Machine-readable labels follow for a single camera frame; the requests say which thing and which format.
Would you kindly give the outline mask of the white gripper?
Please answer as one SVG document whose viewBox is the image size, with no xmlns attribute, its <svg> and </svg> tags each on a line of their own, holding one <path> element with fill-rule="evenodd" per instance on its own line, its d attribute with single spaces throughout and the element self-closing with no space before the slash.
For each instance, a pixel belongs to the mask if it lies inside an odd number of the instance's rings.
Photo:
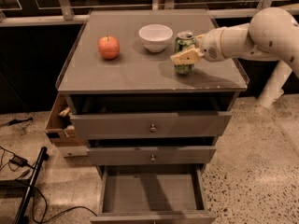
<svg viewBox="0 0 299 224">
<path fill-rule="evenodd" d="M 197 63 L 204 57 L 209 62 L 220 62 L 225 60 L 221 49 L 221 37 L 224 28 L 217 28 L 209 32 L 196 35 L 198 48 L 185 49 L 171 56 L 174 65 Z"/>
</svg>

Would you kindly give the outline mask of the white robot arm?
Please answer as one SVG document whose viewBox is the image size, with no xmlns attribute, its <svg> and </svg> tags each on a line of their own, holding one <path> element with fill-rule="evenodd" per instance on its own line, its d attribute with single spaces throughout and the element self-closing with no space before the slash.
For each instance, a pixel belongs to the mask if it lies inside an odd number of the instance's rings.
<svg viewBox="0 0 299 224">
<path fill-rule="evenodd" d="M 202 58 L 221 62 L 231 58 L 286 63 L 299 77 L 299 25 L 279 7 L 268 7 L 250 23 L 221 27 L 198 35 L 194 45 L 171 56 L 175 65 L 197 63 Z"/>
</svg>

